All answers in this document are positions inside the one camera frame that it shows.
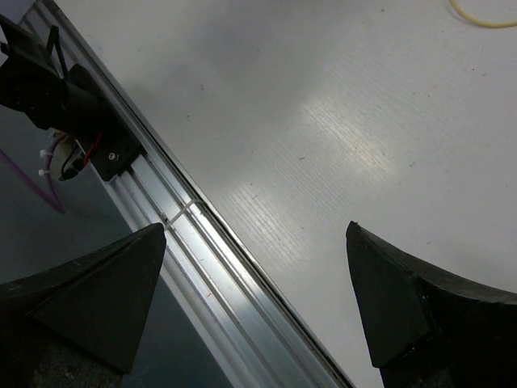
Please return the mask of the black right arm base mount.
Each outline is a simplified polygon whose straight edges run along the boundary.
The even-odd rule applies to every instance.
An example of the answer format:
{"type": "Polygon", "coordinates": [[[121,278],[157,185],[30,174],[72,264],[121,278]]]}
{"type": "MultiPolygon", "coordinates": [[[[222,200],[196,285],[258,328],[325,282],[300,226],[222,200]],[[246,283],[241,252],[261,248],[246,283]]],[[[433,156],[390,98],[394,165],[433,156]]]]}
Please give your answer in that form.
{"type": "Polygon", "coordinates": [[[108,182],[125,172],[143,147],[84,66],[73,65],[63,83],[65,102],[49,114],[48,127],[74,137],[108,182]]]}

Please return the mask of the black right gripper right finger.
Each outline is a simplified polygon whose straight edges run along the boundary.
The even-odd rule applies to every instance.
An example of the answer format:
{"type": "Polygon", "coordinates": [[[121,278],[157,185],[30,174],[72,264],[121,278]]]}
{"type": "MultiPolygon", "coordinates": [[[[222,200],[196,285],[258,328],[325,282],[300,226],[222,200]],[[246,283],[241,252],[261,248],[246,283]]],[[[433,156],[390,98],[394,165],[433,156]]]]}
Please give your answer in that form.
{"type": "Polygon", "coordinates": [[[516,295],[347,227],[351,282],[386,387],[514,387],[516,295]]]}

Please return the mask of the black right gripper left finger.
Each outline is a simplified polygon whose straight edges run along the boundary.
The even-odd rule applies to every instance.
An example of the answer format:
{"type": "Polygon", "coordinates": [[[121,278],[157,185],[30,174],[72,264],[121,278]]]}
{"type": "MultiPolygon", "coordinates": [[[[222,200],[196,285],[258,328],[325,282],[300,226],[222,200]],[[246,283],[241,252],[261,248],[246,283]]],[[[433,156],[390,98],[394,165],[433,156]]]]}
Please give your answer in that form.
{"type": "Polygon", "coordinates": [[[1,286],[3,387],[119,387],[166,249],[160,223],[1,286]]]}

